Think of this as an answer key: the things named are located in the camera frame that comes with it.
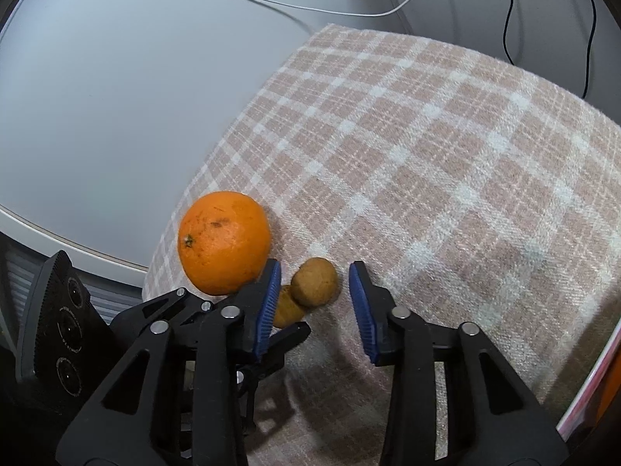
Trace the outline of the brown longan lower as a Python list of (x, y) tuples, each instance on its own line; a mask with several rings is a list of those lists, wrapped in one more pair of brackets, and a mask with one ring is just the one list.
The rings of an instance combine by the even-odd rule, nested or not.
[(274, 326), (284, 329), (296, 322), (302, 321), (306, 310), (291, 296), (290, 285), (283, 285), (280, 289), (277, 308), (274, 314)]

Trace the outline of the brown longan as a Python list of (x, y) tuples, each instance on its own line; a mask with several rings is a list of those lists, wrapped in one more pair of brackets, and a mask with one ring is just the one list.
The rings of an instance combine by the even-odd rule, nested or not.
[(306, 310), (291, 296), (290, 285), (283, 285), (280, 289), (277, 308), (274, 314), (274, 326), (284, 329), (296, 322), (302, 321)]
[(290, 281), (290, 295), (301, 306), (316, 308), (331, 302), (339, 292), (339, 277), (333, 263), (310, 258)]

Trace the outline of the brown longan upper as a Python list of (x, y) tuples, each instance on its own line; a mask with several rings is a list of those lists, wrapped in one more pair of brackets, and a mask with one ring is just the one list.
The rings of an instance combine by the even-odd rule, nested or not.
[(316, 308), (331, 302), (339, 292), (339, 277), (333, 263), (310, 258), (290, 281), (290, 295), (301, 306)]

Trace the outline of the medium orange on cloth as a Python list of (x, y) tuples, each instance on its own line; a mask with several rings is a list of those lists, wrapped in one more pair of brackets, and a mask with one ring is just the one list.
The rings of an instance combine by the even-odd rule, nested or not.
[(178, 227), (182, 269), (205, 295), (230, 295), (256, 280), (271, 245), (264, 209), (235, 191), (202, 196), (188, 208)]

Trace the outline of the pink plaid tablecloth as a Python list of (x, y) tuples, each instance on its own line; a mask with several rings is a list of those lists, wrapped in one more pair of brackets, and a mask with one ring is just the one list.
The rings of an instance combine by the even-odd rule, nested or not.
[(477, 323), (546, 412), (571, 405), (620, 318), (620, 129), (473, 50), (331, 25), (266, 81), (185, 188), (143, 295), (187, 284), (177, 231), (233, 190), (291, 276), (312, 257), (430, 322)]

